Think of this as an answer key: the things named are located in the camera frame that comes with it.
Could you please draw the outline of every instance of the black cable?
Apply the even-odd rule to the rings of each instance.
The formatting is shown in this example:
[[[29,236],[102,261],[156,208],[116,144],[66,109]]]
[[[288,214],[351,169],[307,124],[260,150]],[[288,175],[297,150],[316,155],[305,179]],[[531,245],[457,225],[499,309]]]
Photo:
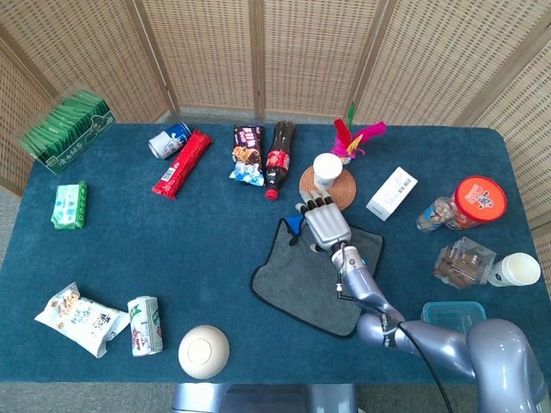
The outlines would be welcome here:
[[[438,378],[434,367],[432,366],[432,364],[429,361],[429,358],[427,357],[427,354],[424,353],[424,351],[421,349],[421,346],[419,346],[418,343],[413,338],[412,334],[410,334],[410,332],[408,330],[406,330],[404,327],[402,327],[401,324],[402,324],[402,322],[400,321],[396,327],[399,328],[402,331],[402,333],[404,333],[404,335],[415,346],[415,348],[419,352],[419,355],[421,355],[421,357],[423,358],[424,364],[426,364],[427,367],[429,368],[430,374],[432,374],[432,378],[434,379],[434,381],[436,381],[436,385],[438,386],[438,390],[440,390],[440,394],[442,394],[442,398],[444,399],[444,403],[446,403],[446,408],[448,408],[448,412],[449,413],[454,413],[454,410],[451,408],[451,403],[449,402],[449,399],[448,399],[448,394],[444,390],[442,382]]]

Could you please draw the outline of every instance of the red lid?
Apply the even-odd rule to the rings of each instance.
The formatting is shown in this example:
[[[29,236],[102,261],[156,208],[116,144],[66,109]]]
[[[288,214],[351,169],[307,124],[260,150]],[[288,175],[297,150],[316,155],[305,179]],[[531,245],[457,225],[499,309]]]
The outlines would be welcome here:
[[[490,178],[470,176],[457,186],[455,204],[467,218],[491,222],[505,213],[507,198],[503,189]]]
[[[279,197],[279,192],[277,189],[270,188],[266,191],[266,198],[269,200],[276,200]]]

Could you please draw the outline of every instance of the white box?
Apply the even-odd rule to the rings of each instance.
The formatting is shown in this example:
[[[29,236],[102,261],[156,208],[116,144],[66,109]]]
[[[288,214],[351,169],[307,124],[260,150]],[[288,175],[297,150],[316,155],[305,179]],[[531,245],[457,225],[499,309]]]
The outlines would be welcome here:
[[[398,167],[375,192],[366,208],[386,221],[416,184],[417,179]]]

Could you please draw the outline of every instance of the floor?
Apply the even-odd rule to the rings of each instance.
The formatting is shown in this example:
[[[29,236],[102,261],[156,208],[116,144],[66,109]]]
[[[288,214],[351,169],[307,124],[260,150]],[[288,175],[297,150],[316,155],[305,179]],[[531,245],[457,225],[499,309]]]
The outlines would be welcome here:
[[[254,116],[246,112],[235,114],[219,110],[210,111],[209,116],[205,116],[200,109],[188,109],[182,116],[189,123],[254,122]],[[273,122],[281,118],[272,115],[267,121]],[[179,119],[181,117],[164,117],[167,123]],[[286,119],[301,123],[332,122],[326,118],[286,116]],[[18,208],[19,200],[0,190],[0,265]],[[3,383],[0,384],[0,413],[165,413],[170,411],[173,391],[174,385],[154,383]],[[359,405],[367,413],[445,411],[436,385],[360,385],[358,391]],[[447,391],[455,413],[476,411],[476,389],[473,385],[449,385]]]

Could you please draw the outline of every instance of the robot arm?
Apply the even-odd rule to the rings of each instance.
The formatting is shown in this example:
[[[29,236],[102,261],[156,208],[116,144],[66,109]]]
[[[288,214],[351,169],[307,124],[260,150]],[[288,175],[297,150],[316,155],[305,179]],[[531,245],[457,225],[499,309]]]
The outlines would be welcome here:
[[[548,388],[524,333],[505,320],[476,324],[463,334],[420,321],[405,321],[385,298],[356,247],[347,244],[351,231],[331,197],[301,193],[305,216],[318,246],[332,252],[331,260],[351,298],[367,312],[357,331],[368,344],[398,348],[420,355],[409,333],[426,357],[436,364],[475,378],[479,411],[551,412]]]

